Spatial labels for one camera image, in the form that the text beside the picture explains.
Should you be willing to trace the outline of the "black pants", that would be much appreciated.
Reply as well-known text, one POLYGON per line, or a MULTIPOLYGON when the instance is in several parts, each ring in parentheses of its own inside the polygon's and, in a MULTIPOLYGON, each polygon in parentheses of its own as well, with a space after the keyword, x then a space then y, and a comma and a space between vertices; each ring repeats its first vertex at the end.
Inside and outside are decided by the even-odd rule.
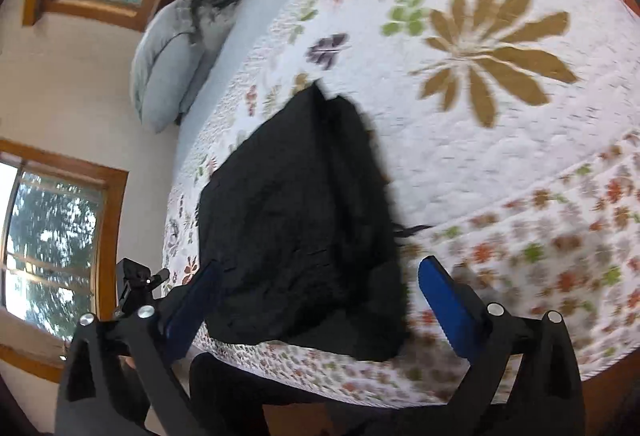
POLYGON ((220 289, 207 332, 390 360, 408 338, 398 242, 409 236, 356 107, 312 84, 201 192, 198 252, 220 289))

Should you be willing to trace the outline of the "lower wooden framed window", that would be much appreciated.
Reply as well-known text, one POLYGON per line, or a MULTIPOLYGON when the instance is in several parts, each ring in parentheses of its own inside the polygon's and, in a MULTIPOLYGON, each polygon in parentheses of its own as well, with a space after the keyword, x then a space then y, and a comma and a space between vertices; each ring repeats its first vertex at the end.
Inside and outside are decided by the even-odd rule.
POLYGON ((1 141, 1 358, 56 383, 78 318, 116 309, 128 174, 1 141))

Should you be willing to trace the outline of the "light blue pillow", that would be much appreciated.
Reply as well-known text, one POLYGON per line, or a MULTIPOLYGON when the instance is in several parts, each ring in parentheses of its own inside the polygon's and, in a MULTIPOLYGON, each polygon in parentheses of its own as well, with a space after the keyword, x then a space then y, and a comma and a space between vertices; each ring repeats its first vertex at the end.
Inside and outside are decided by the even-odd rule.
POLYGON ((198 10, 202 0, 175 0, 146 27, 130 69, 130 99, 142 126, 154 134, 175 122, 203 59, 198 10))

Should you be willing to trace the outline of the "light blue bed sheet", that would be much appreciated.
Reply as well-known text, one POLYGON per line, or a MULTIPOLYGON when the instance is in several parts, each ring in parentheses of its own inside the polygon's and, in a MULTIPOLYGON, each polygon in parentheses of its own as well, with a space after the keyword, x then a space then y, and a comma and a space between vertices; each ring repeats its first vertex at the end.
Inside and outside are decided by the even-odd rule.
POLYGON ((194 141, 224 96, 235 73, 255 44, 267 34, 288 0, 243 0, 236 13, 235 24, 214 66, 198 92, 192 107, 182 119, 178 135, 174 172, 179 173, 194 141))

